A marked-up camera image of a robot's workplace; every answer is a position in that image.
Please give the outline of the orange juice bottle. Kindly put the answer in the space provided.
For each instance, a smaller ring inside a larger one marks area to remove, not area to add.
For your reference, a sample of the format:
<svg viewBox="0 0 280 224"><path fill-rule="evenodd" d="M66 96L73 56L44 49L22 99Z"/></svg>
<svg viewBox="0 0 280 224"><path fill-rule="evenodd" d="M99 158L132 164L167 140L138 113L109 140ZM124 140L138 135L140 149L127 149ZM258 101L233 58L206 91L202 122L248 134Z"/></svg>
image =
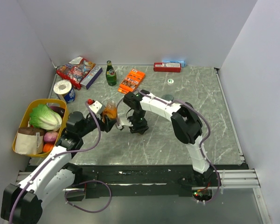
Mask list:
<svg viewBox="0 0 280 224"><path fill-rule="evenodd" d="M108 101L102 112L102 121L104 123L107 121L106 117L110 120L117 118L117 107L114 101Z"/></svg>

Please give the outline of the clear plastic bottle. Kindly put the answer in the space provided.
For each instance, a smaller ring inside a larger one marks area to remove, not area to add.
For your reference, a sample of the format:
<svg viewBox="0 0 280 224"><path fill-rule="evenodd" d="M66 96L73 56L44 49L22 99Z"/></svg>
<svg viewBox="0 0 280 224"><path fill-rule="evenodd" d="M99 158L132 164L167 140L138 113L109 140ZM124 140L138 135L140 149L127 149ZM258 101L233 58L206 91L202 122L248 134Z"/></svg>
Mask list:
<svg viewBox="0 0 280 224"><path fill-rule="evenodd" d="M171 95L171 94L164 94L161 98L166 100L166 101L173 101L174 100L174 96Z"/></svg>

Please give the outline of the white green bottle cap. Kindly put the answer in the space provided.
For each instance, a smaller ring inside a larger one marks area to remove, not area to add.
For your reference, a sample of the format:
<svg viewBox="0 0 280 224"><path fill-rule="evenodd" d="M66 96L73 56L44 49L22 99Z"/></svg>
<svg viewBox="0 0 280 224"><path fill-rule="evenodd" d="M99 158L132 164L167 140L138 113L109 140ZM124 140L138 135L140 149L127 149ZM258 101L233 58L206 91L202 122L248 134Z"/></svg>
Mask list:
<svg viewBox="0 0 280 224"><path fill-rule="evenodd" d="M173 85L174 84L174 80L173 79L168 79L167 80L167 84L168 85Z"/></svg>

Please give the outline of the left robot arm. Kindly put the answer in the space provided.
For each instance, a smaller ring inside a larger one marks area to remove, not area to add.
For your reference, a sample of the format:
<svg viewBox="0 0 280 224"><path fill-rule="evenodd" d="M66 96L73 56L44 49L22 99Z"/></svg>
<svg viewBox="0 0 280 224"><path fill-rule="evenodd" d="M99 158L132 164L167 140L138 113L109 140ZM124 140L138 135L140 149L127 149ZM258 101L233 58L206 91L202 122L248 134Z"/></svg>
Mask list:
<svg viewBox="0 0 280 224"><path fill-rule="evenodd" d="M70 113L62 136L47 158L19 184L5 188L1 218L10 224L36 224L45 206L62 189L82 184L82 170L70 163L83 145L82 138L95 129L108 132L116 122L107 116L100 120L94 112L87 118L81 112Z"/></svg>

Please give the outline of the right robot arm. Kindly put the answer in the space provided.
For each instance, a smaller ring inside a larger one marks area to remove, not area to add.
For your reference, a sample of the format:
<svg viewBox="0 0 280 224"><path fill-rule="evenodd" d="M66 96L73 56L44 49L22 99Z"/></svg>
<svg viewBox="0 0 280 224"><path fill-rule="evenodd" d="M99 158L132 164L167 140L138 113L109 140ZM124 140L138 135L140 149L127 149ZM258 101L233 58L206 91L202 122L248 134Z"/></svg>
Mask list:
<svg viewBox="0 0 280 224"><path fill-rule="evenodd" d="M142 90L137 94L127 93L123 102L133 110L127 118L131 133L143 134L148 130L145 113L155 113L171 122L176 138L187 145L195 173L195 182L205 186L211 181L210 161L207 158L202 138L202 115L192 105L181 101L166 101L154 94Z"/></svg>

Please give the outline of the green glass bottle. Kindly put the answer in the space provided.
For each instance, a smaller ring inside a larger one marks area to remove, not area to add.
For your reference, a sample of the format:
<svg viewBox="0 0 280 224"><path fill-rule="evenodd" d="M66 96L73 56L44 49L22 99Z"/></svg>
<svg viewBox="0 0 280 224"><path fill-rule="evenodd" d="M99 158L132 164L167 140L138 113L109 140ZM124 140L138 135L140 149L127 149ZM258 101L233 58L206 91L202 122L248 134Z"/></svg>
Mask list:
<svg viewBox="0 0 280 224"><path fill-rule="evenodd" d="M115 86L117 83L117 75L115 72L115 69L112 66L112 62L108 60L107 62L107 67L106 67L106 80L109 86Z"/></svg>

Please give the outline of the red onion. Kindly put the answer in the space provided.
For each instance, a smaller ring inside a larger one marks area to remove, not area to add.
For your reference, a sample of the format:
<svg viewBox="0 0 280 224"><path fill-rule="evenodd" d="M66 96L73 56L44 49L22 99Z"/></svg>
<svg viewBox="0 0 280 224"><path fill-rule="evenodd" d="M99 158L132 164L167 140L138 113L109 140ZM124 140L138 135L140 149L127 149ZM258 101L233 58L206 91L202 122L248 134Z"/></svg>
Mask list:
<svg viewBox="0 0 280 224"><path fill-rule="evenodd" d="M58 132L55 132L55 131L46 132L43 137L43 141L45 143L53 144L53 143L55 143L57 137L58 137Z"/></svg>

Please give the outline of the white purple box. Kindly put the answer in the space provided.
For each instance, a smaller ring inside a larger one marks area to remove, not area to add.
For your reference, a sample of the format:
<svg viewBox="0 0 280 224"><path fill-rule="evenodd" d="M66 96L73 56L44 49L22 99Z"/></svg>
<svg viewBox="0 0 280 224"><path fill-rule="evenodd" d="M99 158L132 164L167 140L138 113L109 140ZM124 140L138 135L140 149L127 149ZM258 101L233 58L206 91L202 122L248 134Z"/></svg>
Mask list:
<svg viewBox="0 0 280 224"><path fill-rule="evenodd" d="M89 89L98 76L102 73L103 69L101 66L95 66L88 75L81 81L81 86L85 89Z"/></svg>

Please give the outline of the plastic cabbage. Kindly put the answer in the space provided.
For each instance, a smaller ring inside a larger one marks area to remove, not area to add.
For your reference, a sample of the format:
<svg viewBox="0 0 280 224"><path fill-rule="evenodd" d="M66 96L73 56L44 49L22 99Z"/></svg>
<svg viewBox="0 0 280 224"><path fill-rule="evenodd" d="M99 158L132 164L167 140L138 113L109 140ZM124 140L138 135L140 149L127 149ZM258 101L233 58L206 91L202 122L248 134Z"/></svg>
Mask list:
<svg viewBox="0 0 280 224"><path fill-rule="evenodd" d="M57 131L61 127L62 118L47 105L39 104L32 109L29 124L47 131Z"/></svg>

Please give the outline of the orange snack box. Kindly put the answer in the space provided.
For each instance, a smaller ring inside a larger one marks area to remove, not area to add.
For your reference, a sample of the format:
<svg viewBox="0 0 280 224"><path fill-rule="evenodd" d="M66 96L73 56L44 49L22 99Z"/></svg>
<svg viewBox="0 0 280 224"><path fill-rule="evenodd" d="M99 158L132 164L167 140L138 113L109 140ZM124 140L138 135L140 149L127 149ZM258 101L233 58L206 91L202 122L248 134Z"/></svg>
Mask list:
<svg viewBox="0 0 280 224"><path fill-rule="evenodd" d="M119 84L118 92L127 94L134 92L145 78L145 73L136 69L131 69L124 80Z"/></svg>

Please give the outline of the red snack bag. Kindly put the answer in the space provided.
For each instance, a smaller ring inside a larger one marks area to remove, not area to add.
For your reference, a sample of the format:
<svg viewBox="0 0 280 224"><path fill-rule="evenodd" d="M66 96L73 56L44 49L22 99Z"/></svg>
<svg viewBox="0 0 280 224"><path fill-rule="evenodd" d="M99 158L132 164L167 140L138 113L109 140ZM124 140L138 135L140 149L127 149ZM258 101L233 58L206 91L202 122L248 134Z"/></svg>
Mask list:
<svg viewBox="0 0 280 224"><path fill-rule="evenodd" d="M81 89L82 80L96 66L95 63L79 56L69 63L57 67L56 73L65 80L69 80L75 89Z"/></svg>

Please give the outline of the brown paper bag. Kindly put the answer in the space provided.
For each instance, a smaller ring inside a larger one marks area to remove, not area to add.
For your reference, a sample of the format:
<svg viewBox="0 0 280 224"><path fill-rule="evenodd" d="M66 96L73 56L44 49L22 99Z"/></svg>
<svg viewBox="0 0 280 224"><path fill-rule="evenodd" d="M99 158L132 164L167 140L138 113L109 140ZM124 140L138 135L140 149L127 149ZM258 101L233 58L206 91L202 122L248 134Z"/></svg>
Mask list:
<svg viewBox="0 0 280 224"><path fill-rule="evenodd" d="M45 130L35 127L20 127L14 151L18 154L40 154L43 149Z"/></svg>

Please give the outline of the red flat box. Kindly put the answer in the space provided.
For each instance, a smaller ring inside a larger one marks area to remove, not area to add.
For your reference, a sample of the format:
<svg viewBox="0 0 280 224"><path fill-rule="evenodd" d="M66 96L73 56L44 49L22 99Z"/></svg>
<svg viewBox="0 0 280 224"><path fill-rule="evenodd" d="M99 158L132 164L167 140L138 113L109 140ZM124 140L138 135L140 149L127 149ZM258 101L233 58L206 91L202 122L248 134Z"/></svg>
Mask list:
<svg viewBox="0 0 280 224"><path fill-rule="evenodd" d="M180 63L164 63L157 62L154 63L154 71L155 72L181 72L182 67Z"/></svg>

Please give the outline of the blue flat box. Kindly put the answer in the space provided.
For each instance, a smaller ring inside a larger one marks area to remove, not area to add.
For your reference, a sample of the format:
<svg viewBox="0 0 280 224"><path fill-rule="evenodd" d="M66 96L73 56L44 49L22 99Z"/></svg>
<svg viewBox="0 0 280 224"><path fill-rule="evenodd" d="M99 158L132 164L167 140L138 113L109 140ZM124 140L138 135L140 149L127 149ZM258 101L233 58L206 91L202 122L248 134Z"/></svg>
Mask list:
<svg viewBox="0 0 280 224"><path fill-rule="evenodd" d="M163 63L180 63L181 67L184 68L186 66L186 62L184 60L162 60Z"/></svg>

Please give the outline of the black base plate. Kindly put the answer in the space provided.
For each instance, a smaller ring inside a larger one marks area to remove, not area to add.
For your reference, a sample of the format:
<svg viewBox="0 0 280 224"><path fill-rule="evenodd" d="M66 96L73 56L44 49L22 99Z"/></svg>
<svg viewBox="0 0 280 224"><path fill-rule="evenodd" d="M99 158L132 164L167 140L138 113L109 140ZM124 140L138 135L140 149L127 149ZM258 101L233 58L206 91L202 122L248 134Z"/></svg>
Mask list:
<svg viewBox="0 0 280 224"><path fill-rule="evenodd" d="M87 199L103 196L191 197L193 188L220 187L210 168L200 174L191 165L65 165L76 177L69 187L82 189Z"/></svg>

